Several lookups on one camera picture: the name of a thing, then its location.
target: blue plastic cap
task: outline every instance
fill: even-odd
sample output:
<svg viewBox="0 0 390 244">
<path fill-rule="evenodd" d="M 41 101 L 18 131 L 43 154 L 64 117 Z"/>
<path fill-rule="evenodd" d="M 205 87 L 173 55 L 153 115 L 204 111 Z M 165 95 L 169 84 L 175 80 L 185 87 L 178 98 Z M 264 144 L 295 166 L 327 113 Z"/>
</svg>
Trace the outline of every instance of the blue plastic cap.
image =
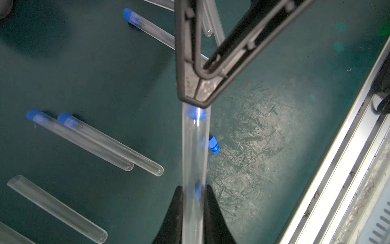
<svg viewBox="0 0 390 244">
<path fill-rule="evenodd" d="M 205 109 L 201 109 L 192 105 L 190 105 L 186 114 L 190 119 L 196 120 L 198 119 L 198 116 L 199 120 L 202 120 L 207 117 L 207 111 Z"/>
<path fill-rule="evenodd" d="M 69 113 L 62 113 L 58 116 L 57 121 L 66 127 L 76 127 L 78 125 L 77 119 Z"/>
<path fill-rule="evenodd" d="M 39 109 L 32 109 L 26 113 L 26 118 L 38 124 L 45 124 L 49 119 Z"/>
<path fill-rule="evenodd" d="M 138 17 L 138 14 L 136 14 L 133 10 L 129 8 L 125 8 L 123 10 L 123 19 L 133 25 L 140 24 L 140 19 Z"/>
<path fill-rule="evenodd" d="M 213 135 L 209 137 L 209 149 L 213 151 L 213 153 L 219 153 L 221 150 L 221 148 L 218 146 L 217 139 Z"/>
<path fill-rule="evenodd" d="M 39 109 L 32 109 L 26 113 L 26 118 L 29 120 L 34 120 L 35 115 L 41 114 L 42 112 Z"/>
</svg>

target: transparent plastic tube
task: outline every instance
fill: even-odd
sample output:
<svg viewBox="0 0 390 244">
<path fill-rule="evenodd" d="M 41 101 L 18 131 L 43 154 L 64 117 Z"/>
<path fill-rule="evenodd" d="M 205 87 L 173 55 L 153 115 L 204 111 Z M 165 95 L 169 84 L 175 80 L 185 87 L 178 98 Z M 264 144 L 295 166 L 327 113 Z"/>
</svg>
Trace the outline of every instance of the transparent plastic tube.
<svg viewBox="0 0 390 244">
<path fill-rule="evenodd" d="M 183 103 L 182 244 L 203 244 L 203 205 L 211 107 Z"/>
<path fill-rule="evenodd" d="M 0 244 L 35 244 L 35 242 L 0 222 Z"/>
<path fill-rule="evenodd" d="M 60 114 L 57 120 L 60 124 L 76 132 L 80 136 L 91 140 L 93 143 L 96 143 L 117 155 L 120 155 L 122 158 L 125 158 L 156 176 L 161 176 L 164 172 L 164 168 L 161 165 L 142 154 L 137 153 L 128 146 L 118 142 L 68 113 Z"/>
<path fill-rule="evenodd" d="M 100 244 L 107 239 L 105 230 L 87 220 L 22 175 L 17 175 L 10 179 L 7 186 L 92 241 Z"/>
<path fill-rule="evenodd" d="M 168 9 L 170 11 L 175 11 L 175 2 L 173 0 L 144 0 L 145 2 L 160 6 L 164 9 Z M 203 18 L 202 18 L 202 29 L 205 36 L 210 37 L 213 34 L 213 30 L 211 28 L 211 21 L 209 16 L 205 13 L 205 5 L 203 4 Z"/>
<path fill-rule="evenodd" d="M 217 42 L 217 45 L 220 46 L 225 40 L 225 33 L 223 32 L 215 0 L 203 0 L 203 4 L 205 7 L 205 11 L 203 11 L 203 13 L 205 13 L 210 19 L 215 41 Z"/>
<path fill-rule="evenodd" d="M 160 6 L 164 9 L 175 11 L 175 1 L 173 0 L 144 0 L 145 2 Z"/>
<path fill-rule="evenodd" d="M 26 117 L 125 171 L 130 171 L 134 167 L 134 164 L 130 162 L 128 158 L 122 157 L 114 151 L 110 151 L 107 148 L 104 148 L 92 142 L 91 140 L 80 136 L 71 129 L 60 125 L 60 123 L 56 119 L 53 119 L 52 117 L 42 113 L 37 109 L 28 111 Z"/>
<path fill-rule="evenodd" d="M 155 39 L 175 50 L 175 37 L 157 25 L 153 24 L 149 20 L 139 16 L 136 12 L 129 8 L 124 9 L 123 18 L 146 34 L 154 37 Z M 209 58 L 202 54 L 202 62 L 205 63 L 207 60 L 209 60 Z"/>
<path fill-rule="evenodd" d="M 210 15 L 208 15 L 206 11 L 206 3 L 203 2 L 202 29 L 203 34 L 210 37 L 213 34 L 213 26 L 211 24 Z"/>
</svg>

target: test tube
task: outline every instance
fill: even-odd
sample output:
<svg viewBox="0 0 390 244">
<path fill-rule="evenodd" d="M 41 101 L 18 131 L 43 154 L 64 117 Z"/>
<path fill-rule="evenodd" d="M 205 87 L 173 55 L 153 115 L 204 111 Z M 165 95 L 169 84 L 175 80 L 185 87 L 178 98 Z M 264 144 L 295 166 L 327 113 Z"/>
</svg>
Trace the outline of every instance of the test tube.
<svg viewBox="0 0 390 244">
<path fill-rule="evenodd" d="M 205 11 L 203 11 L 203 13 L 205 13 L 210 19 L 215 41 L 217 46 L 220 46 L 225 40 L 225 33 L 223 32 L 215 0 L 203 0 L 203 5 L 203 7 L 205 7 Z"/>
<path fill-rule="evenodd" d="M 144 0 L 145 2 L 160 6 L 164 9 L 175 11 L 175 1 L 173 0 Z"/>
<path fill-rule="evenodd" d="M 175 1 L 173 0 L 144 0 L 145 2 L 160 6 L 164 9 L 175 11 Z M 211 28 L 211 21 L 209 16 L 205 13 L 205 3 L 203 2 L 203 17 L 202 17 L 202 29 L 205 36 L 210 37 L 213 34 Z"/>
<path fill-rule="evenodd" d="M 7 186 L 92 241 L 99 244 L 106 241 L 107 232 L 105 230 L 87 220 L 22 175 L 17 175 L 10 179 Z"/>
<path fill-rule="evenodd" d="M 57 135 L 67 139 L 68 141 L 76 144 L 77 146 L 93 153 L 94 155 L 106 160 L 107 162 L 112 163 L 113 165 L 125 170 L 130 171 L 133 169 L 134 164 L 130 162 L 125 157 L 108 150 L 105 147 L 102 147 L 91 140 L 88 140 L 85 137 L 82 137 L 72 131 L 71 129 L 60 125 L 60 123 L 48 116 L 47 114 L 42 113 L 38 109 L 33 109 L 27 112 L 26 117 L 37 124 L 45 127 L 46 129 L 56 133 Z"/>
<path fill-rule="evenodd" d="M 203 205 L 211 107 L 183 103 L 182 244 L 203 243 Z"/>
<path fill-rule="evenodd" d="M 139 16 L 136 12 L 129 8 L 124 9 L 123 18 L 146 34 L 154 37 L 155 39 L 175 50 L 175 37 L 157 25 L 153 24 L 149 20 Z M 209 60 L 209 58 L 202 54 L 202 62 L 205 63 L 207 60 Z"/>
<path fill-rule="evenodd" d="M 203 34 L 210 37 L 213 34 L 213 26 L 211 24 L 210 15 L 207 14 L 206 3 L 203 1 L 202 29 Z"/>
<path fill-rule="evenodd" d="M 0 244 L 35 244 L 35 242 L 0 222 Z"/>
<path fill-rule="evenodd" d="M 120 155 L 122 158 L 125 158 L 127 161 L 130 161 L 144 170 L 156 175 L 161 176 L 164 172 L 164 168 L 157 164 L 156 162 L 148 159 L 140 153 L 137 153 L 128 146 L 118 142 L 117 140 L 109 137 L 108 135 L 98 131 L 97 129 L 89 126 L 88 124 L 82 122 L 81 120 L 73 117 L 68 113 L 62 113 L 57 118 L 58 122 L 65 127 L 69 128 L 78 135 L 91 140 L 93 143 L 96 143 L 109 151 L 114 152 L 117 155 Z"/>
</svg>

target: glass test tube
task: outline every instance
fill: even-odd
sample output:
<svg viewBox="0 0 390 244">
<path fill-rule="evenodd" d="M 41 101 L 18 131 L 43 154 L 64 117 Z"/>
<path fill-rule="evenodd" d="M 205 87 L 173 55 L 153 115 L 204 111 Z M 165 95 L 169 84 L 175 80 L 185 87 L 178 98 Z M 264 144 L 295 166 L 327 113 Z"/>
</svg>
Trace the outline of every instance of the glass test tube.
<svg viewBox="0 0 390 244">
<path fill-rule="evenodd" d="M 210 37 L 213 34 L 213 26 L 211 24 L 210 15 L 208 15 L 206 11 L 206 3 L 203 1 L 202 29 L 203 34 Z"/>
<path fill-rule="evenodd" d="M 203 0 L 203 4 L 205 7 L 205 11 L 203 11 L 203 13 L 208 15 L 215 41 L 217 42 L 217 46 L 220 46 L 221 43 L 225 40 L 225 33 L 223 32 L 215 0 Z"/>
<path fill-rule="evenodd" d="M 89 126 L 81 120 L 73 117 L 68 113 L 62 113 L 57 118 L 58 122 L 82 137 L 91 140 L 109 151 L 120 155 L 127 161 L 130 161 L 144 170 L 156 175 L 161 176 L 164 172 L 164 168 L 149 158 L 137 153 L 128 146 L 118 142 L 117 140 L 109 137 L 108 135 L 98 131 L 97 129 Z"/>
<path fill-rule="evenodd" d="M 175 11 L 175 1 L 173 0 L 144 0 L 145 2 L 160 6 L 164 9 Z M 202 29 L 205 36 L 210 37 L 213 34 L 211 28 L 211 20 L 209 15 L 206 14 L 206 6 L 203 2 L 203 17 L 202 17 Z"/>
<path fill-rule="evenodd" d="M 7 186 L 92 241 L 100 244 L 107 239 L 105 230 L 87 220 L 22 175 L 17 175 L 10 179 Z"/>
<path fill-rule="evenodd" d="M 144 0 L 145 2 L 160 6 L 170 11 L 175 11 L 175 1 L 173 0 Z"/>
<path fill-rule="evenodd" d="M 211 107 L 183 103 L 182 244 L 202 244 Z"/>
<path fill-rule="evenodd" d="M 0 222 L 0 244 L 35 244 L 20 233 Z"/>
<path fill-rule="evenodd" d="M 136 26 L 146 34 L 154 37 L 165 45 L 175 50 L 175 37 L 153 24 L 149 20 L 139 16 L 136 12 L 125 8 L 123 11 L 123 18 L 130 24 Z M 209 58 L 202 54 L 202 62 L 205 63 Z"/>
<path fill-rule="evenodd" d="M 26 117 L 125 171 L 130 171 L 134 167 L 134 164 L 130 162 L 130 160 L 128 160 L 127 158 L 122 157 L 114 151 L 110 151 L 107 148 L 104 148 L 92 142 L 91 140 L 80 136 L 71 129 L 60 125 L 57 120 L 53 119 L 47 114 L 42 113 L 38 109 L 28 111 Z"/>
</svg>

